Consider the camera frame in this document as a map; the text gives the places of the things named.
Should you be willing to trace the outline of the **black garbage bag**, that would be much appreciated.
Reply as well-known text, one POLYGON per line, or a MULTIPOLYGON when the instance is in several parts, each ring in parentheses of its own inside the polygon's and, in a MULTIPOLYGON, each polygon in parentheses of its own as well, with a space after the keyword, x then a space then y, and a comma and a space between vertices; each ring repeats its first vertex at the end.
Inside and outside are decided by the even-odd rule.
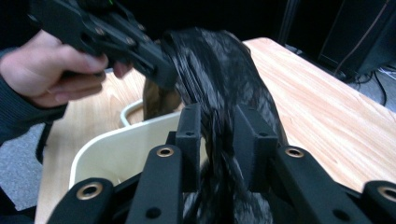
POLYGON ((184 195, 183 223, 275 224, 264 196, 242 183, 233 156, 234 108, 239 104, 257 109, 279 143, 288 143, 275 101, 248 49, 229 32, 200 28, 170 32, 162 43, 176 66, 177 83, 168 91, 145 82, 144 119, 172 113, 181 104, 200 104, 208 152, 199 189, 184 195))

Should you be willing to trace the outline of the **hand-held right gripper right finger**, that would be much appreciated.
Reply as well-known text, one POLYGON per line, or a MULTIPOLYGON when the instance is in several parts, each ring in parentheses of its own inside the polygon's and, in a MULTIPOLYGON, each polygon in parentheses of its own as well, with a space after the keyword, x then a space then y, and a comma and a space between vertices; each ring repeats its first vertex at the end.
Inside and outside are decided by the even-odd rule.
POLYGON ((267 161, 277 144, 276 134, 257 110, 247 105, 236 107, 233 150, 249 191, 265 191, 267 161))

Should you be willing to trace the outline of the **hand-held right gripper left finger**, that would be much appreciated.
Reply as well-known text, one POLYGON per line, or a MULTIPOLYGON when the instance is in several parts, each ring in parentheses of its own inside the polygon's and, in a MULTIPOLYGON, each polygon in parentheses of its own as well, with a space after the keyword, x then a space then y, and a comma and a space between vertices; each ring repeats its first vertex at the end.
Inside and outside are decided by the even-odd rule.
POLYGON ((201 147, 201 106, 185 106, 178 121, 176 146, 182 152, 182 188, 195 192, 199 187, 201 147))

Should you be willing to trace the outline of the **cream plastic bin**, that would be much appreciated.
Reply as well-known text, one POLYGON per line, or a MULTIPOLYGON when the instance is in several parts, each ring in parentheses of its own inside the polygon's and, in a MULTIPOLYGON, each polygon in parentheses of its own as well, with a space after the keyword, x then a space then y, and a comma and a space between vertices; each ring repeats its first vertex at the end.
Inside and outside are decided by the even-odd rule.
POLYGON ((89 141, 78 152, 71 166, 69 188, 91 178, 105 178, 114 186, 139 174, 149 152, 164 145, 170 132, 181 131, 183 124, 193 121, 193 109, 198 104, 185 106, 180 112, 141 121, 101 134, 89 141))

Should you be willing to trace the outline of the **dark equipment case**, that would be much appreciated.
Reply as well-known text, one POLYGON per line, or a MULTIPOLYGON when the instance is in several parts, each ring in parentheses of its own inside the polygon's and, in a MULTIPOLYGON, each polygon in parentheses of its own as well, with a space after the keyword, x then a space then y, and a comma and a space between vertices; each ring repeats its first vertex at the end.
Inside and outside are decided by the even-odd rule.
POLYGON ((318 59, 346 78, 396 63, 396 0, 344 0, 318 59))

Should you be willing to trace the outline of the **black metal stand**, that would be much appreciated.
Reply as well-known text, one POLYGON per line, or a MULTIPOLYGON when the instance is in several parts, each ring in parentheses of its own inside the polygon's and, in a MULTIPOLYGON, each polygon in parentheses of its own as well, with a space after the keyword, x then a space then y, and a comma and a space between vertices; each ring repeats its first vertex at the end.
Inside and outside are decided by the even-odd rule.
POLYGON ((276 31, 277 42, 284 46, 290 34, 294 18, 300 5, 300 0, 279 0, 278 29, 276 31))

